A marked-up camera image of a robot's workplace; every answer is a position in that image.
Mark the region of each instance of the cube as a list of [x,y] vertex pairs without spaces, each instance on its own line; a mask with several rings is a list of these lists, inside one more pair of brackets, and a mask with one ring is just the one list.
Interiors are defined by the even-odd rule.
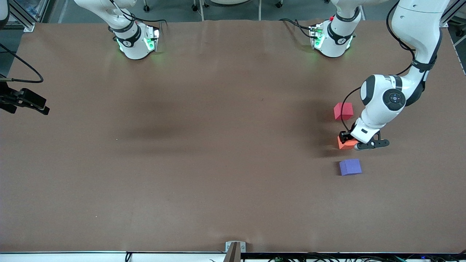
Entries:
[[342,116],[343,116],[343,120],[348,120],[353,116],[353,104],[345,102],[345,105],[343,106],[343,114],[341,114],[342,104],[343,103],[338,103],[333,108],[333,114],[335,115],[335,120],[341,120]]
[[360,174],[363,171],[361,170],[361,164],[359,159],[347,159],[340,162],[340,171],[342,176],[346,175],[356,175]]
[[340,137],[336,138],[338,140],[339,149],[354,149],[354,146],[358,143],[356,139],[348,140],[345,143],[342,143]]

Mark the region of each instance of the red cube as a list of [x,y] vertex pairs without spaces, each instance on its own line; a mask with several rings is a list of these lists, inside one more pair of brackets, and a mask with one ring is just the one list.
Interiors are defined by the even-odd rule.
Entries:
[[333,114],[335,115],[335,120],[341,120],[342,117],[343,117],[343,120],[348,120],[353,116],[353,105],[351,103],[345,102],[345,105],[343,106],[343,114],[342,114],[342,104],[343,103],[338,103],[333,108]]

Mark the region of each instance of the brown table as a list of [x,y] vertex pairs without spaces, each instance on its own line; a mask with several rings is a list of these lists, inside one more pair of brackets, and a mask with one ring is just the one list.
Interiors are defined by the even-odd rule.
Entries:
[[[132,61],[106,27],[23,36],[45,82],[10,86],[51,111],[0,113],[1,251],[466,245],[466,82],[446,30],[426,92],[382,130],[391,145],[356,152],[336,149],[333,107],[410,62],[383,22],[362,22],[337,59],[282,22],[206,21],[164,26],[160,52]],[[10,76],[34,74],[16,61]],[[339,176],[350,158],[363,174]]]

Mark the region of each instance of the blue cube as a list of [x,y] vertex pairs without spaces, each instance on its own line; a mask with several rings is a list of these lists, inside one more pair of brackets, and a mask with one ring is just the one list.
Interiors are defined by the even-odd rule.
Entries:
[[340,171],[342,176],[346,175],[356,175],[360,174],[363,171],[361,170],[361,164],[359,159],[347,159],[340,162]]

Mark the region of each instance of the tiled floor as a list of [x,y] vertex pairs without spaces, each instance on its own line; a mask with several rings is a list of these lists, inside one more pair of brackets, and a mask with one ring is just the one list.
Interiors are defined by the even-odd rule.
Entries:
[[[166,19],[168,22],[201,21],[199,12],[193,12],[191,9],[192,0],[147,0],[147,2],[151,8],[150,12],[143,11],[143,0],[139,0],[130,11],[142,19]],[[263,20],[278,20],[280,18],[309,20],[328,18],[335,13],[335,7],[332,4],[325,4],[322,0],[284,0],[281,8],[275,6],[277,2],[278,0],[262,0]],[[366,18],[368,20],[384,20],[395,2],[396,0],[389,0],[380,5],[365,6]],[[208,8],[204,8],[206,20],[258,20],[259,0],[250,0],[235,6],[220,6],[210,2],[210,0],[206,0],[206,3],[210,5]],[[47,22],[103,23],[103,20],[97,15],[79,7],[74,0],[56,0],[52,8]],[[22,34],[19,30],[0,31],[0,42],[12,50],[16,50]],[[454,41],[458,39],[454,34],[453,38]],[[466,61],[466,41],[458,45],[457,50],[459,56]],[[9,54],[0,54],[0,73],[6,74],[12,61],[13,58]]]

